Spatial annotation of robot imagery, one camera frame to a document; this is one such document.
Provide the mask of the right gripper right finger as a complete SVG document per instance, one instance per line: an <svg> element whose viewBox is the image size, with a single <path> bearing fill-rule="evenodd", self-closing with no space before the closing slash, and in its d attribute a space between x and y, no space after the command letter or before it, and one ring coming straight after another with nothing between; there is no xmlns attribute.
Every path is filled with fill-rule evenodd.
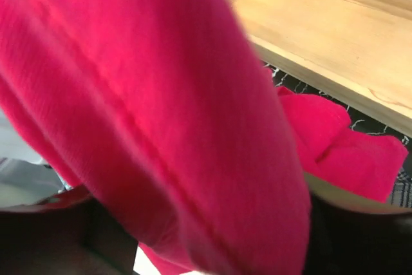
<svg viewBox="0 0 412 275"><path fill-rule="evenodd" d="M303 274L411 274L411 212L352 211L311 195Z"/></svg>

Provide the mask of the navy plaid skirt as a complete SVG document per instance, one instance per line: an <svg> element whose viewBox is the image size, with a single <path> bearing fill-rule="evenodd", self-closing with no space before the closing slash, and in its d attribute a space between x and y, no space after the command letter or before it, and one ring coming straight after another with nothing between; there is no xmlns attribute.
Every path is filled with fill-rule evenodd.
<svg viewBox="0 0 412 275"><path fill-rule="evenodd" d="M411 208L411 163L405 163L395 180L388 202L391 205Z"/></svg>

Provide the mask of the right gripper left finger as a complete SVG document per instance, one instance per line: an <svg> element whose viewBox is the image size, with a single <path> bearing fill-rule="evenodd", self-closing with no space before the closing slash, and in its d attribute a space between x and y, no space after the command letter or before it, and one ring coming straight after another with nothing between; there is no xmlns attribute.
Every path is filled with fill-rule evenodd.
<svg viewBox="0 0 412 275"><path fill-rule="evenodd" d="M134 274L137 248L85 187L1 208L1 274Z"/></svg>

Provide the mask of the magenta pink shirt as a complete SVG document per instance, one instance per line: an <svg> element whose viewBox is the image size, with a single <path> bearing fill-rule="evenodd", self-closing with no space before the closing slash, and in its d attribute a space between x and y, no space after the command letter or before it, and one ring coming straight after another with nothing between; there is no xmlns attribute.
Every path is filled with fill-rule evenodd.
<svg viewBox="0 0 412 275"><path fill-rule="evenodd" d="M274 86L227 0L1 0L1 108L164 274L303 274L312 194L402 210L402 143Z"/></svg>

